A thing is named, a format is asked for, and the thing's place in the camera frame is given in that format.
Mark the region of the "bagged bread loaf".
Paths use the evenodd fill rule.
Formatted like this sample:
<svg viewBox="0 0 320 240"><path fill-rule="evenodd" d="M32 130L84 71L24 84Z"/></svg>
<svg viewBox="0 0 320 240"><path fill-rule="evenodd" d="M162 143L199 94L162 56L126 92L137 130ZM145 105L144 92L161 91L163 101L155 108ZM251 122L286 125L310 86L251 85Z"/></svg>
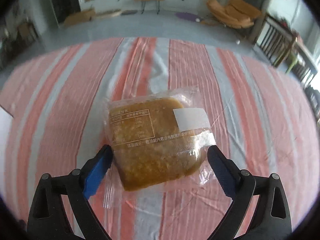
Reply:
<svg viewBox="0 0 320 240"><path fill-rule="evenodd" d="M215 138L198 88L105 100L103 117L113 153L105 208L156 191L196 188L214 178L207 151Z"/></svg>

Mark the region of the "striped pink grey tablecloth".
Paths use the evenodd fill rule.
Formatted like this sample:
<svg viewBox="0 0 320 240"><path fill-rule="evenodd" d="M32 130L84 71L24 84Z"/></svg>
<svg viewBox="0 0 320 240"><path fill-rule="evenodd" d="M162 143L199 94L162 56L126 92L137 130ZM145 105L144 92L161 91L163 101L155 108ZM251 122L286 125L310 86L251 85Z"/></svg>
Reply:
<svg viewBox="0 0 320 240"><path fill-rule="evenodd" d="M231 204L209 143L258 176L277 173L297 226L319 191L319 135L293 77L232 51L109 38L35 57L1 89L1 197L26 219L43 173L103 146L116 162L89 202L115 239L207 237Z"/></svg>

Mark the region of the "white foam board box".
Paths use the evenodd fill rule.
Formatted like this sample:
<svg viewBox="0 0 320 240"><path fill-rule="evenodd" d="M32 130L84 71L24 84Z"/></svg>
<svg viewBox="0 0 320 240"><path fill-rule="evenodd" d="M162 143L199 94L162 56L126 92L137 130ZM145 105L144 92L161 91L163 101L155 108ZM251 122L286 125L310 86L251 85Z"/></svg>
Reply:
<svg viewBox="0 0 320 240"><path fill-rule="evenodd" d="M13 117L3 107L0 115L0 147L1 147L1 177L4 177L5 150L9 138Z"/></svg>

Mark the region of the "dark wooden chair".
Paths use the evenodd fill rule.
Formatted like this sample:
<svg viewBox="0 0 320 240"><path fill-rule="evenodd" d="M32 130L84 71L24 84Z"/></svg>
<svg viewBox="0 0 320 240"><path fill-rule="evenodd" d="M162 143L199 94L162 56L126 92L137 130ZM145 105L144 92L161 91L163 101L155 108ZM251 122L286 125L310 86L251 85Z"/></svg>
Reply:
<svg viewBox="0 0 320 240"><path fill-rule="evenodd" d="M297 41L298 35L284 21L266 13L255 44L271 65L277 68L287 59Z"/></svg>

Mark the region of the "cardboard box on floor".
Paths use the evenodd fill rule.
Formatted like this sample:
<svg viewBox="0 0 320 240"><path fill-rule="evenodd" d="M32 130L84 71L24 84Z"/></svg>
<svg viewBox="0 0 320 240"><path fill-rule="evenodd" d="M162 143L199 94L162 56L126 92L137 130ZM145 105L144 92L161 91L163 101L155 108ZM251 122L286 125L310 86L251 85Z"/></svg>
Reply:
<svg viewBox="0 0 320 240"><path fill-rule="evenodd" d="M95 9L87 9L81 12L76 12L74 14L69 15L66 17L63 26L64 27L70 27L76 24L89 22L92 20L92 18L95 16Z"/></svg>

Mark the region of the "orange lounge chair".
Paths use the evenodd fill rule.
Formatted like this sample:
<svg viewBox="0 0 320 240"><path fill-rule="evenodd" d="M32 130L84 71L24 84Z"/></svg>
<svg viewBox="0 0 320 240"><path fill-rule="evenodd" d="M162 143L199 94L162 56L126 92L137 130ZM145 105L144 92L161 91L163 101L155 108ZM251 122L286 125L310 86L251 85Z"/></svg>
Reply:
<svg viewBox="0 0 320 240"><path fill-rule="evenodd" d="M207 0L210 13L222 24L233 29L246 29L254 25L262 12L243 0L228 0L221 5L217 0Z"/></svg>

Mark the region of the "purple floor mat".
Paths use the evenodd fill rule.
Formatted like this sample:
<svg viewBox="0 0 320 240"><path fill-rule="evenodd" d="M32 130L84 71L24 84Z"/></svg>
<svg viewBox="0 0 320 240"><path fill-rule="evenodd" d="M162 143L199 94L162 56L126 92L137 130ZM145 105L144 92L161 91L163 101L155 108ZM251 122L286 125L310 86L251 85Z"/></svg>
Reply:
<svg viewBox="0 0 320 240"><path fill-rule="evenodd" d="M177 12L175 16L182 20L187 20L187 21L197 22L197 23L201 22L201 18L199 16L188 13L188 12Z"/></svg>

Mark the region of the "white tv cabinet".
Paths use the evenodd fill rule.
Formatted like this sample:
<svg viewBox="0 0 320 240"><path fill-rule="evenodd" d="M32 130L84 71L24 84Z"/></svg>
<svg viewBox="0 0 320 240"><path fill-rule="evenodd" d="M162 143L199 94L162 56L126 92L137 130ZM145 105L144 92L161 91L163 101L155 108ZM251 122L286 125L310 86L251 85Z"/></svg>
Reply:
<svg viewBox="0 0 320 240"><path fill-rule="evenodd" d="M162 0L161 11L190 12L193 14L205 14L208 9L207 0ZM80 10L94 9L96 12L109 10L142 10L142 2L139 0L79 0Z"/></svg>

